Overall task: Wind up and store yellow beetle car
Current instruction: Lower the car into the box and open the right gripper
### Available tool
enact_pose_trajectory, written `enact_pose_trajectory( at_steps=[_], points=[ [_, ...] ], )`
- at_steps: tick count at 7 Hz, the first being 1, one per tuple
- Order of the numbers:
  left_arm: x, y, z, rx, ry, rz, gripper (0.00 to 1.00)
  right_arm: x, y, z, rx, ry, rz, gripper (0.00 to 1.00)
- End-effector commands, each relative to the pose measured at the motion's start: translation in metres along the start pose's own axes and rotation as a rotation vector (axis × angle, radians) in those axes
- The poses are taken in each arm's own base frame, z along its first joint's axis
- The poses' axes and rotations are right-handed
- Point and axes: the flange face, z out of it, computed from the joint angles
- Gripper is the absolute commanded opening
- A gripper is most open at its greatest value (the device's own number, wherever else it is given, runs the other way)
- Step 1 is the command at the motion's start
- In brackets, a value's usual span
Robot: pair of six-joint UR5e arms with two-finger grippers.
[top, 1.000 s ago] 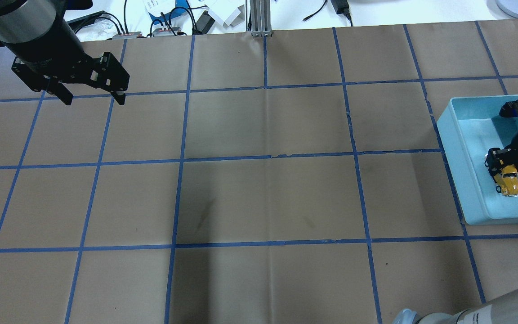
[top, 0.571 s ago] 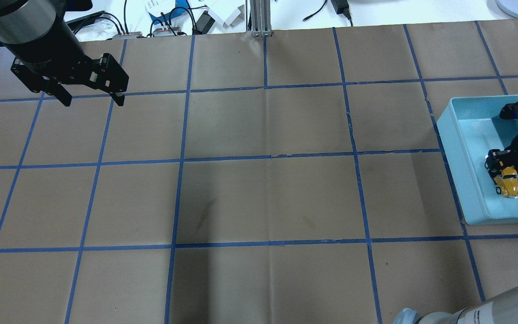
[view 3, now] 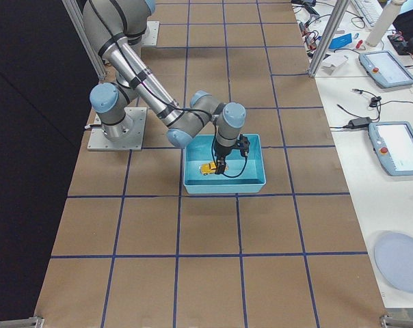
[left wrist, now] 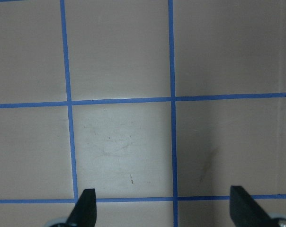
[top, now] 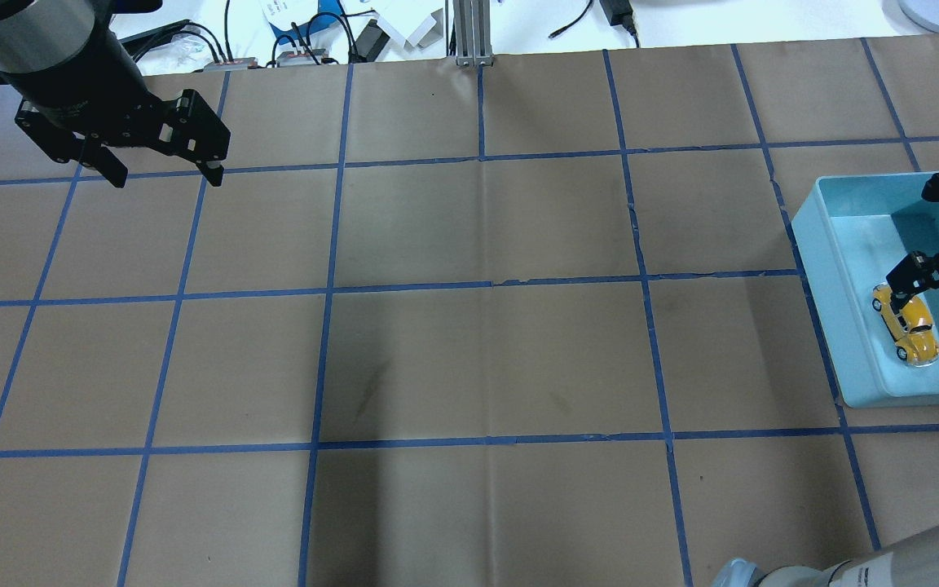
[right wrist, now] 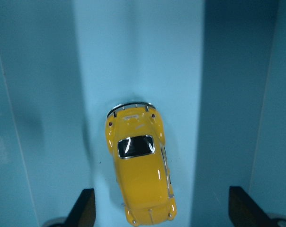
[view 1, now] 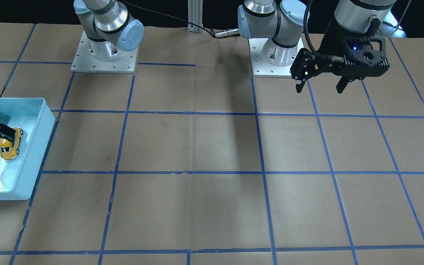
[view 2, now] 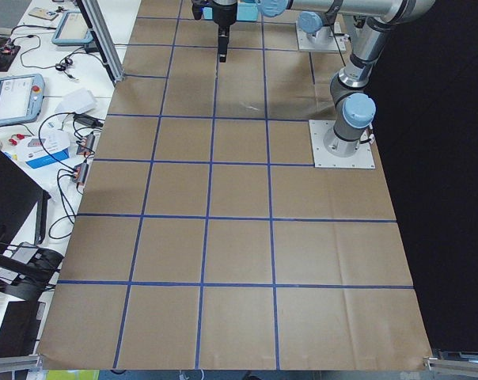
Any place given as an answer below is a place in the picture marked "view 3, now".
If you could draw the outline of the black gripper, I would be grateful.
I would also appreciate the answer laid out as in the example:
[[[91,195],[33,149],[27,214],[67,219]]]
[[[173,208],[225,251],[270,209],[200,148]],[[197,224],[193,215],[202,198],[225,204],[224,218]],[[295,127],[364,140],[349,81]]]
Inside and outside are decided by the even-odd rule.
[[[215,154],[216,174],[223,174],[226,171],[226,157],[232,150],[237,149],[237,142],[234,142],[231,146],[223,146],[218,141],[213,144],[213,151]]]

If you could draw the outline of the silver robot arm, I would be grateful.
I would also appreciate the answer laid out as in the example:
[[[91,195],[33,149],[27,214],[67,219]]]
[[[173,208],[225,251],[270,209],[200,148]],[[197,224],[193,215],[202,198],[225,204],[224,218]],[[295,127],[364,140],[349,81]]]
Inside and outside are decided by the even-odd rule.
[[[142,98],[167,126],[168,141],[183,149],[212,122],[215,134],[211,155],[217,174],[226,169],[226,157],[239,150],[248,157],[250,142],[240,133],[246,110],[239,103],[220,102],[211,94],[197,91],[190,107],[180,108],[133,49],[146,33],[148,17],[155,11],[154,1],[86,1],[83,8],[85,34],[98,56],[117,71],[117,81],[98,85],[90,92],[90,102],[108,138],[125,135],[133,123],[125,106]]]

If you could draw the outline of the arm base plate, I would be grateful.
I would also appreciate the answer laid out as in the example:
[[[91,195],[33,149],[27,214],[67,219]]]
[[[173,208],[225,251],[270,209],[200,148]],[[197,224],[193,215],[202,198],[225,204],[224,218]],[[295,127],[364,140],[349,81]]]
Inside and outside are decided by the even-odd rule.
[[[159,21],[148,21],[146,32],[142,36],[141,45],[143,47],[156,47],[159,36]]]
[[[146,107],[125,107],[125,117],[117,125],[103,124],[96,115],[87,149],[89,151],[140,151],[144,140]]]

